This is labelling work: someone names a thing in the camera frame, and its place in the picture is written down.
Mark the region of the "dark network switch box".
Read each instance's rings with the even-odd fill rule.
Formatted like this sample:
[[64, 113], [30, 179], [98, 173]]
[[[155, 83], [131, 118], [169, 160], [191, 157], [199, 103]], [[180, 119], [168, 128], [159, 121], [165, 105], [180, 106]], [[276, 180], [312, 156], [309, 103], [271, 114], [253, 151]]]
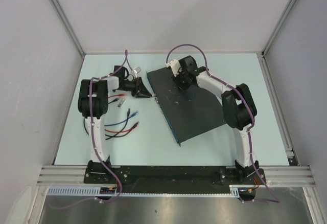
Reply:
[[226, 124], [222, 105], [214, 94], [193, 85], [182, 91], [171, 76], [166, 68], [147, 73], [176, 143], [181, 144]]

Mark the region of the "small clear connector plug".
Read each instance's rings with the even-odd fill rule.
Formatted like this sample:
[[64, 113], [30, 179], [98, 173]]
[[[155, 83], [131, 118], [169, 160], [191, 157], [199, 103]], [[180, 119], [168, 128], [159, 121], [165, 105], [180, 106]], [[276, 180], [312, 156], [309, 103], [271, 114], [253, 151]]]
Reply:
[[125, 102], [125, 98], [122, 98], [121, 101], [118, 104], [118, 107], [121, 107]]

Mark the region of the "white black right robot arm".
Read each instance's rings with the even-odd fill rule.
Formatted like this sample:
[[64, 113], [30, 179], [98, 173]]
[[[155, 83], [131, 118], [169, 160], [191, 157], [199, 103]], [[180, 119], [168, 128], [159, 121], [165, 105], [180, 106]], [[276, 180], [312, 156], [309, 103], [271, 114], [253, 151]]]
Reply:
[[220, 97], [224, 120], [235, 136], [236, 179], [242, 184], [249, 183], [258, 169], [251, 134], [257, 109], [249, 87], [244, 83], [233, 86], [215, 77], [206, 66], [199, 67], [192, 56], [166, 61], [166, 68], [171, 70], [172, 80], [181, 90], [194, 85]]

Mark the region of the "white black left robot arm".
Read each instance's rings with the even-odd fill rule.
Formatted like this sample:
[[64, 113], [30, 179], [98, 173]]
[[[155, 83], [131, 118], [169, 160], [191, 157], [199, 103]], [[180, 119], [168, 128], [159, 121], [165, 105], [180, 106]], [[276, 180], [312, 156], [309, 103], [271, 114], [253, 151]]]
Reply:
[[104, 184], [113, 179], [104, 129], [105, 115], [109, 106], [108, 92], [126, 91], [135, 98], [151, 98], [152, 94], [138, 75], [140, 71], [140, 67], [127, 69], [116, 65], [112, 74], [81, 81], [78, 111], [87, 126], [91, 146], [90, 160], [84, 175], [85, 184]]

